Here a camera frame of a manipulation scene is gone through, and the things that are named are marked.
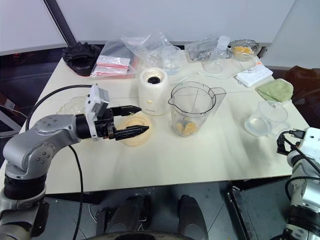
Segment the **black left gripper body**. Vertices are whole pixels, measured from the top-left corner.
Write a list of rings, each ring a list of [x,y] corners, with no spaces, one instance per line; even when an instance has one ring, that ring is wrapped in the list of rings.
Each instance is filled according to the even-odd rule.
[[[116,139],[117,129],[114,124],[114,117],[120,116],[119,107],[106,108],[101,116],[94,122],[95,130],[99,138]]]

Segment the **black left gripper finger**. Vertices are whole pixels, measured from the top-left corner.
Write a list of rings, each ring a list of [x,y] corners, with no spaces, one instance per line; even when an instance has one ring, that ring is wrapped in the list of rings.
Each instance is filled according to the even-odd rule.
[[[130,116],[134,115],[138,112],[141,112],[142,109],[138,106],[133,106],[133,105],[125,105],[125,106],[117,106],[117,107],[112,107],[111,108],[113,116]]]
[[[125,129],[116,130],[114,139],[116,141],[134,138],[146,132],[150,127],[144,125],[128,126]]]

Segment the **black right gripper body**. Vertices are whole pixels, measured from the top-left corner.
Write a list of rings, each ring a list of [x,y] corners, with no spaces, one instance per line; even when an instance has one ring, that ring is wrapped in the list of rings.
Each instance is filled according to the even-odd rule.
[[[289,132],[282,132],[278,136],[278,138],[276,140],[276,143],[277,143],[276,152],[278,154],[287,156],[290,153],[290,151],[286,150],[285,143],[287,143],[290,147],[292,146],[292,143],[289,140],[286,139],[285,134],[289,134]]]

